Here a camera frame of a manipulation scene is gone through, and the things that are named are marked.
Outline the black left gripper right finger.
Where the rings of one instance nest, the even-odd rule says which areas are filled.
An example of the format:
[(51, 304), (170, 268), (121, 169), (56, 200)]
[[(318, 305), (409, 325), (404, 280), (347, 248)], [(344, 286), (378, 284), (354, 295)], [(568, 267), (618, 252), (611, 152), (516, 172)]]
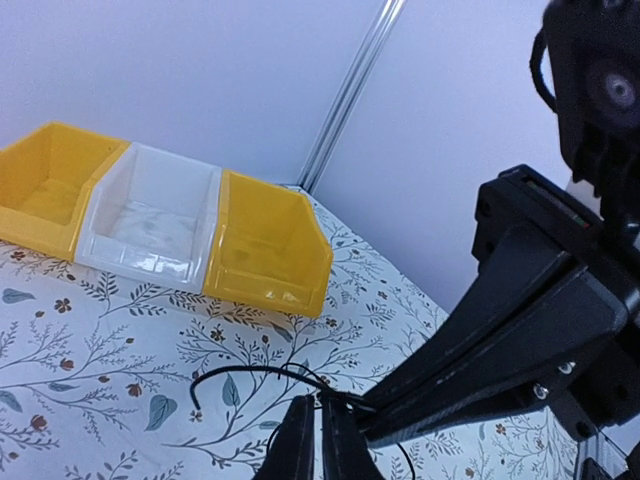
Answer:
[(326, 480), (382, 480), (349, 407), (322, 399), (322, 458)]

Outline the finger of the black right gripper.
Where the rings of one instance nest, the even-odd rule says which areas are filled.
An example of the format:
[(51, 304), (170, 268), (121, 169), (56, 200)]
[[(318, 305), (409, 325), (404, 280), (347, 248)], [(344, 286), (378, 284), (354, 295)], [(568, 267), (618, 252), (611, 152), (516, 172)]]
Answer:
[(532, 383), (565, 362), (593, 356), (625, 325), (620, 300), (582, 265), (529, 301), (486, 343), (453, 383), (399, 400), (368, 400), (378, 415), (456, 415), (535, 404)]
[(573, 257), (536, 227), (510, 228), (436, 333), (379, 384), (368, 400), (399, 400), (421, 388), (448, 386), (525, 305), (572, 267)]

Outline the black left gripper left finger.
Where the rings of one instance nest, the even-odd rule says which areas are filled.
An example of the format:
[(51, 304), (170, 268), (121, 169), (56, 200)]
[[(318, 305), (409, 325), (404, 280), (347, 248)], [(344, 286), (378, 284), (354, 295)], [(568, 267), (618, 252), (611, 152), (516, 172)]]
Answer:
[(314, 473), (315, 400), (295, 397), (255, 480), (310, 480)]

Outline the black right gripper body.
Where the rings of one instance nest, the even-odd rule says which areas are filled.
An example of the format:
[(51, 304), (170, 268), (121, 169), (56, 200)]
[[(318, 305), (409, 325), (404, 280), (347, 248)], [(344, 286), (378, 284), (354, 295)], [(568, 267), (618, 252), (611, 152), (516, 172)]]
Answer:
[(627, 320), (593, 356), (565, 362), (532, 383), (535, 404), (548, 407), (578, 442), (580, 476), (608, 474), (608, 427), (639, 413), (639, 270), (603, 237), (601, 221), (534, 170), (519, 166), (483, 184), (473, 254), (480, 263), (510, 228), (530, 224), (569, 252), (625, 306)]

